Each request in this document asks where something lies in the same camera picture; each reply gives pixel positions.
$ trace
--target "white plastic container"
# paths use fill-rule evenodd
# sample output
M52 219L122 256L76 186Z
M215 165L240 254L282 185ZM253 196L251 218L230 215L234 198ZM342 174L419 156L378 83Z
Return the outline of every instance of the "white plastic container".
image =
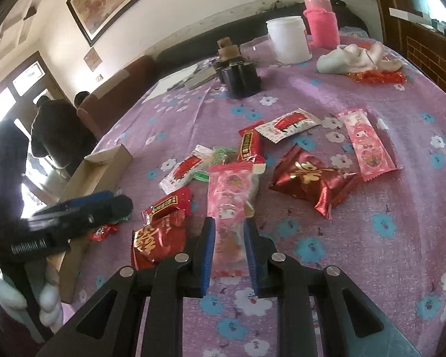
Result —
M301 16L280 17L266 21L266 24L277 61L297 64L312 58Z

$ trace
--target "metal screw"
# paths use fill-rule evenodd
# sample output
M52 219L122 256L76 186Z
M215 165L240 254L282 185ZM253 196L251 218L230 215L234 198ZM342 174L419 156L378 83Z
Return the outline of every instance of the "metal screw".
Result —
M286 260L286 255L284 255L282 252L275 252L271 255L271 259L275 262L283 262Z
M330 276L339 276L340 268L338 268L337 266L328 266L326 269L326 273Z
M134 270L132 269L132 267L123 267L119 271L120 276L122 276L123 278L129 278L130 276L132 276L133 273Z
M175 255L175 262L185 263L190 259L190 257L185 253L181 252L180 254Z

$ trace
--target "white cloth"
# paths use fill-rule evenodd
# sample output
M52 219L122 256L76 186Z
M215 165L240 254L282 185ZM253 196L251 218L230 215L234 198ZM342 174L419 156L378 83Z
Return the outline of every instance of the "white cloth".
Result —
M317 61L319 73L337 73L345 75L349 72L365 72L369 70L398 71L403 65L401 60L382 60L383 44L376 42L370 50L360 48L356 44L340 45Z
M40 293L40 321L56 333L63 325L63 307L59 296L58 271L50 264L46 266L45 286ZM14 320L22 323L19 312L26 309L26 299L16 288L10 286L0 273L0 305Z

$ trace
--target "white candy wrapper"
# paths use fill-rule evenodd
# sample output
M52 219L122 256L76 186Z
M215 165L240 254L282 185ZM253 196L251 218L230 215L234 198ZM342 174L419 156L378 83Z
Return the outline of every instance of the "white candy wrapper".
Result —
M321 120L319 118L298 108L271 122L257 126L255 130L277 144L286 137L293 136L320 124Z
M195 150L185 160L178 163L172 171L160 182L159 186L169 195L170 193L187 185L197 170L204 170L212 160L213 151L202 145L197 145Z

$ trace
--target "ceiling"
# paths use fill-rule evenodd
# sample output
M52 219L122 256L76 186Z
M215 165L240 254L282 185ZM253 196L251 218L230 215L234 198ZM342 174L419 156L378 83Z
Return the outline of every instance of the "ceiling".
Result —
M42 0L18 0L0 26L0 61L28 38Z

